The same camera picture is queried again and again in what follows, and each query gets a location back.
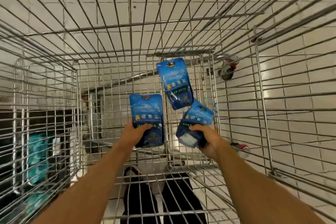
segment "person's left hand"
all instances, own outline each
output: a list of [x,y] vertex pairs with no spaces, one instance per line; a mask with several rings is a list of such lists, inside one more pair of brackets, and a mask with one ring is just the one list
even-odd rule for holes
[[132,153],[133,146],[140,141],[144,132],[152,127],[153,125],[144,124],[141,127],[134,128],[132,119],[129,119],[121,133],[120,139],[115,143],[115,146],[119,147],[120,150],[125,151],[127,156],[129,156]]

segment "person's right arm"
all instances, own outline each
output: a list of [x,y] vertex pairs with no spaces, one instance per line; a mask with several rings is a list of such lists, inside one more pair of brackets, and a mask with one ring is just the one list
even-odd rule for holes
[[200,149],[219,165],[238,217],[244,224],[325,224],[301,200],[249,166],[212,128],[194,125],[207,145]]

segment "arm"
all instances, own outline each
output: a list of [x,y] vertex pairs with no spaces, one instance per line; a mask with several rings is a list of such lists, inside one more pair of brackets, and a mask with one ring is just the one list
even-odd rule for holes
[[131,156],[133,146],[145,130],[151,127],[145,124],[135,129],[132,120],[129,120],[113,148],[97,164],[91,166],[86,175],[59,196],[33,224],[99,224],[119,167]]
[[202,125],[190,129],[204,133],[208,143],[200,150],[219,164],[242,223],[324,224],[308,205],[249,166],[216,131]]

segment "metal shopping cart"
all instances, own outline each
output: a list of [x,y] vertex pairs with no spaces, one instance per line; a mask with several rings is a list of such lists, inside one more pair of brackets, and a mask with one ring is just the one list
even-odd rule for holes
[[[145,173],[161,205],[166,175],[185,172],[208,223],[238,223],[217,164],[175,136],[186,110],[172,110],[155,69],[172,57],[185,59],[221,135],[249,147],[246,162],[336,222],[335,0],[0,0],[0,9],[1,223],[33,220],[84,175],[118,140],[131,93],[164,96],[165,144],[133,150],[125,167]],[[120,170],[103,223],[120,221],[126,185]],[[187,212],[159,207],[165,214]]]

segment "forearm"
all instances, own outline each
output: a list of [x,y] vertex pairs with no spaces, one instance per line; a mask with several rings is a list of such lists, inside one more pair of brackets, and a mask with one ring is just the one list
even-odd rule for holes
[[324,223],[308,205],[245,163],[226,142],[221,143],[218,156],[242,223]]
[[130,154],[118,144],[91,166],[71,188],[44,211],[34,224],[99,224],[114,185],[117,171]]

